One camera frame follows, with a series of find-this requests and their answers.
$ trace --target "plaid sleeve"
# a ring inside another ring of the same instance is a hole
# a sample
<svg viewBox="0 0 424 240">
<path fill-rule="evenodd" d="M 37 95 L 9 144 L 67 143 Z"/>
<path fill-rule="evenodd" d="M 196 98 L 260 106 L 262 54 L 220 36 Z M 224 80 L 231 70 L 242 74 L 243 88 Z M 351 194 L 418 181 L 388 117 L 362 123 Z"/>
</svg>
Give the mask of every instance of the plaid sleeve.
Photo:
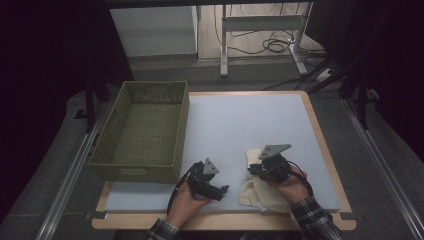
<svg viewBox="0 0 424 240">
<path fill-rule="evenodd" d="M 299 223 L 302 234 L 314 239 L 342 239 L 342 233 L 334 225 L 331 214 L 321 208 L 314 196 L 290 208 Z"/>
<path fill-rule="evenodd" d="M 158 219 L 155 224 L 147 231 L 144 240 L 173 240 L 177 239 L 180 229 L 167 223 L 165 220 Z"/>
</svg>

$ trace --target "table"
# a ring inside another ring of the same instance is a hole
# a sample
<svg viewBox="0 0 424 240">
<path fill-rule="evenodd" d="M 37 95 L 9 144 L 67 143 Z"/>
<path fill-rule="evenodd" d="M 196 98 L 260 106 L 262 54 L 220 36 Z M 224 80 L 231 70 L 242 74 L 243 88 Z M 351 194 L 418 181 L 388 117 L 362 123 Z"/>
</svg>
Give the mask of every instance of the table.
<svg viewBox="0 0 424 240">
<path fill-rule="evenodd" d="M 321 132 L 319 123 L 313 111 L 308 95 L 302 91 L 274 91 L 274 92 L 192 92 L 190 96 L 207 95 L 261 95 L 261 94 L 299 94 L 305 105 L 315 137 L 319 143 L 325 164 L 331 180 L 335 186 L 337 197 L 340 200 L 340 211 L 331 213 L 334 223 L 341 230 L 353 230 L 356 220 L 346 219 L 343 216 L 352 214 L 337 170 Z M 106 182 L 100 196 L 96 211 L 104 212 L 112 182 Z M 94 218 L 92 225 L 96 229 L 149 229 L 157 218 L 165 218 L 165 213 L 114 212 L 106 214 L 105 219 Z M 281 213 L 199 213 L 188 221 L 184 230 L 297 230 L 299 227 L 295 219 L 289 214 Z"/>
</svg>

